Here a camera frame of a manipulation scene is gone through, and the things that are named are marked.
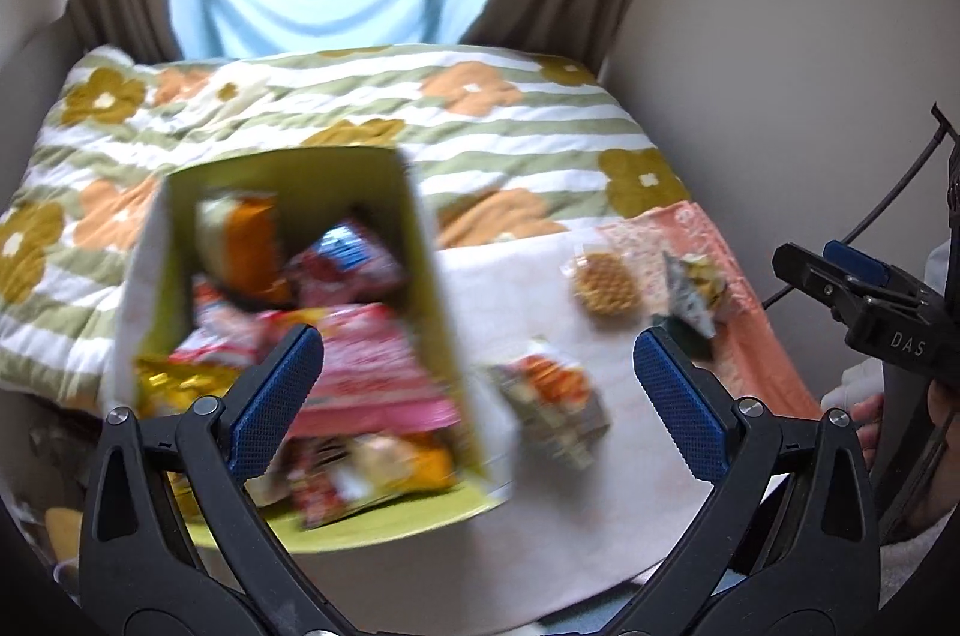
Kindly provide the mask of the person's right hand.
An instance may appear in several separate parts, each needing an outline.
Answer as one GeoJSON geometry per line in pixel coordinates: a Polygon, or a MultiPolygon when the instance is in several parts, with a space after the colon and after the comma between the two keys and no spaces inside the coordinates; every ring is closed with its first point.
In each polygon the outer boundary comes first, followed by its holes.
{"type": "Polygon", "coordinates": [[[857,402],[850,408],[850,417],[856,425],[857,441],[861,444],[862,457],[867,469],[874,465],[877,454],[878,437],[882,430],[885,395],[874,394],[869,399],[857,402]]]}

